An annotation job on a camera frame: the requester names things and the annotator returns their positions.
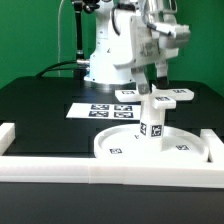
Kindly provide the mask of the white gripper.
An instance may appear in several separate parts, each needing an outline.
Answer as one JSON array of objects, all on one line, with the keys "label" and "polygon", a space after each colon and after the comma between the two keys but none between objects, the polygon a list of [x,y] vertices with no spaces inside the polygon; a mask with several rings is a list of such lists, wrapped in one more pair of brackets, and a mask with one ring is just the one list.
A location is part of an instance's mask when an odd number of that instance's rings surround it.
[{"label": "white gripper", "polygon": [[159,36],[152,35],[141,17],[133,13],[118,14],[116,23],[120,34],[113,33],[113,65],[117,69],[133,68],[136,88],[140,95],[145,95],[150,93],[150,87],[144,68],[139,66],[155,63],[157,87],[166,88],[168,64],[164,60],[176,57],[178,49],[161,48]]}]

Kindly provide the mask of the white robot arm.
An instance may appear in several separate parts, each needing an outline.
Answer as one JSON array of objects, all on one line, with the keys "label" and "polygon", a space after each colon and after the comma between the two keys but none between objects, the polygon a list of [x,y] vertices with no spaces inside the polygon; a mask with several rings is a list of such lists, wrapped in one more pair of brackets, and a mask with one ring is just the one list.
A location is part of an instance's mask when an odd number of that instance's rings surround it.
[{"label": "white robot arm", "polygon": [[168,60],[178,55],[176,0],[95,0],[96,48],[85,81],[102,89],[135,85],[151,91],[145,67],[156,67],[156,86],[168,86]]}]

